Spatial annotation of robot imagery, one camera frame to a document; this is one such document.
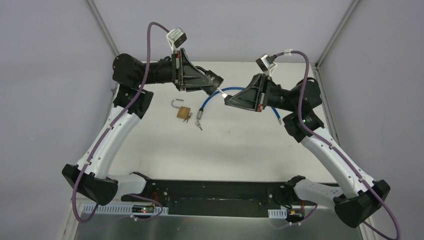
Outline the small silver key bunch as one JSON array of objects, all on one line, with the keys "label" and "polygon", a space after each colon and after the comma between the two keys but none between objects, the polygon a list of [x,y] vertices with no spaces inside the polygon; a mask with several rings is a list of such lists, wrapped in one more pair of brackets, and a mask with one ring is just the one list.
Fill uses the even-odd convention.
[{"label": "small silver key bunch", "polygon": [[190,113],[186,116],[186,118],[183,120],[183,122],[188,123],[188,122],[189,122],[189,120],[191,119],[192,115],[193,115],[193,113],[192,113],[192,112],[190,112]]}]

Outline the brass padlock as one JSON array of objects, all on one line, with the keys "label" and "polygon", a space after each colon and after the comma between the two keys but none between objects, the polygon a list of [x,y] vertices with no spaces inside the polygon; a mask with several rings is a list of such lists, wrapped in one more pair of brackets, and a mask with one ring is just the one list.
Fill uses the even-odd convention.
[{"label": "brass padlock", "polygon": [[176,114],[176,117],[178,119],[185,119],[189,113],[191,113],[191,108],[182,106],[182,105],[176,105],[176,102],[184,102],[183,99],[175,98],[171,101],[171,106],[175,109],[178,109],[178,112]]}]

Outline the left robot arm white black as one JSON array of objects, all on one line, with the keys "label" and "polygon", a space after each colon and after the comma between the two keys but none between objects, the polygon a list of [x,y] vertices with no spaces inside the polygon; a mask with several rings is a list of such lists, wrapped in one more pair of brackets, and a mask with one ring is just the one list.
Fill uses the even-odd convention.
[{"label": "left robot arm white black", "polygon": [[112,68],[112,79],[119,87],[107,120],[83,157],[62,169],[62,175],[77,193],[100,206],[124,195],[139,194],[147,183],[140,173],[109,174],[120,147],[153,99],[153,92],[142,84],[171,83],[178,91],[204,91],[210,96],[223,82],[213,71],[192,64],[184,48],[150,64],[122,53],[115,57]]}]

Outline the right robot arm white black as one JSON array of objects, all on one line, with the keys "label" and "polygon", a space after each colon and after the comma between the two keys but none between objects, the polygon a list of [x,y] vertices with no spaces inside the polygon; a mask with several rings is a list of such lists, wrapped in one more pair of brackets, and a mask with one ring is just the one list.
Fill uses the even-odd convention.
[{"label": "right robot arm white black", "polygon": [[284,184],[280,203],[313,202],[333,210],[351,228],[358,227],[381,208],[390,186],[365,173],[333,140],[314,113],[314,108],[322,103],[320,87],[314,78],[308,77],[286,90],[270,76],[259,73],[246,88],[227,95],[224,103],[253,112],[266,107],[287,111],[282,120],[287,133],[308,149],[336,181],[336,186],[329,186],[297,175]]}]

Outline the black headed key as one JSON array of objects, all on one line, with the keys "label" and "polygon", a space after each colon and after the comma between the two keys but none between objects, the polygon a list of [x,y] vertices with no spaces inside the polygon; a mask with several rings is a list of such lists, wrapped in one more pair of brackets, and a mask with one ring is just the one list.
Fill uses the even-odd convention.
[{"label": "black headed key", "polygon": [[225,99],[228,95],[223,91],[223,90],[221,90],[220,88],[217,88],[217,91],[221,94],[221,96]]}]

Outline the cable lock silver keys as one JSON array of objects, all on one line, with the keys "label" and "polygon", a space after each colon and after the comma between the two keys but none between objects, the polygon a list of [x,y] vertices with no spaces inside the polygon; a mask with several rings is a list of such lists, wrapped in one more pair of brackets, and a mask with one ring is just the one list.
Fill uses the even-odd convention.
[{"label": "cable lock silver keys", "polygon": [[199,120],[197,120],[196,122],[195,122],[195,125],[201,130],[201,131],[203,131],[203,128],[202,128],[202,126],[201,126],[201,123],[200,123],[200,121]]}]

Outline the small black padlock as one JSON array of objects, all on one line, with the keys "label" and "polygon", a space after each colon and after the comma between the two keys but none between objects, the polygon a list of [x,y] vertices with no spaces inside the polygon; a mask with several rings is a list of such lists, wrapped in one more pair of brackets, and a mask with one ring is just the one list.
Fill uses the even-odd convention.
[{"label": "small black padlock", "polygon": [[211,96],[222,85],[224,79],[221,76],[215,74],[213,71],[206,70],[201,66],[196,66],[196,68],[203,72],[206,78],[212,82],[211,86],[205,86],[201,88],[208,96]]}]

